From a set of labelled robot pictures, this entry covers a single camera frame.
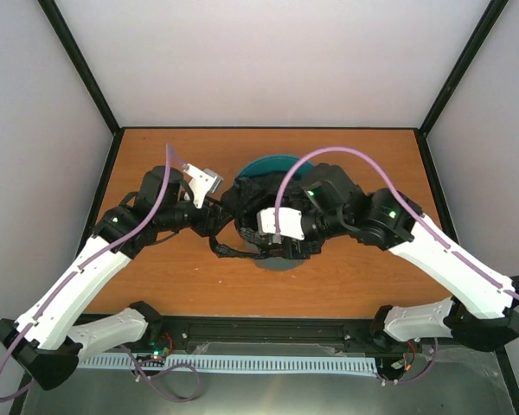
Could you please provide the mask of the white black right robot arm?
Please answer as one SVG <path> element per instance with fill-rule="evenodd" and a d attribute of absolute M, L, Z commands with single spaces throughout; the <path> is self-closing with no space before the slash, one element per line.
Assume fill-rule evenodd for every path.
<path fill-rule="evenodd" d="M 508 277 L 474 258 L 408 199 L 382 188 L 366 194 L 336 165 L 321 163 L 298 182 L 311 211 L 268 207 L 259 231 L 284 242 L 323 242 L 348 235 L 405 259 L 444 286 L 436 303 L 379 308 L 371 335 L 387 346 L 420 338 L 452 338 L 477 351 L 494 351 L 519 336 L 519 276 Z"/>

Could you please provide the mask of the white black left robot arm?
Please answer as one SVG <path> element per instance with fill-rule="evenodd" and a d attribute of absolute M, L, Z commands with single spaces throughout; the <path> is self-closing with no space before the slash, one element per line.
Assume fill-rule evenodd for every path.
<path fill-rule="evenodd" d="M 51 289 L 17 319 L 0 320 L 0 342 L 38 386 L 58 387 L 81 362 L 117 346 L 153 348 L 162 340 L 161 316 L 144 301 L 94 322 L 77 320 L 117 273 L 160 243 L 160 233 L 206 224 L 206 197 L 221 182 L 214 171 L 192 164 L 149 170 L 139 190 L 106 211 Z"/>

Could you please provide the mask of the black plastic trash bag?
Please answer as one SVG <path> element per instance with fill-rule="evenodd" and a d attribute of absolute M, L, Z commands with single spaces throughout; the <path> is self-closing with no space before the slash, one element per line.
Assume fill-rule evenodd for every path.
<path fill-rule="evenodd" d="M 216 236 L 208 237 L 211 251 L 219 258 L 269 259 L 266 256 L 270 236 L 259 232 L 256 214 L 272 208 L 284 173 L 270 173 L 259 177 L 240 177 L 221 196 L 221 206 L 229 212 L 229 222 L 238 221 L 241 236 L 256 245 L 257 253 L 243 252 L 218 242 Z"/>

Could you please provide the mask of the teal plastic trash bin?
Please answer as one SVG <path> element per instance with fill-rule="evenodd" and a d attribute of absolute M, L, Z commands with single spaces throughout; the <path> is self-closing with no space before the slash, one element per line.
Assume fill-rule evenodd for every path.
<path fill-rule="evenodd" d="M 270 173 L 286 173 L 295 162 L 297 162 L 299 157 L 293 155 L 270 155 L 263 156 L 258 158 L 249 164 L 247 164 L 240 173 L 236 176 L 240 177 L 259 177 L 264 176 Z M 307 173 L 310 169 L 314 167 L 314 164 L 311 162 L 304 163 L 298 171 L 294 174 L 294 179 L 299 179 L 305 173 Z M 239 222 L 235 222 L 235 229 L 237 233 L 240 235 Z M 249 242 L 244 238 L 244 236 L 240 235 L 240 238 L 243 241 L 244 246 L 250 251 L 257 253 L 259 251 L 258 247 L 253 243 Z M 282 258 L 269 258 L 269 259 L 253 259 L 256 267 L 268 270 L 268 271 L 289 271 L 294 268 L 301 266 L 304 263 L 302 259 L 282 259 Z"/>

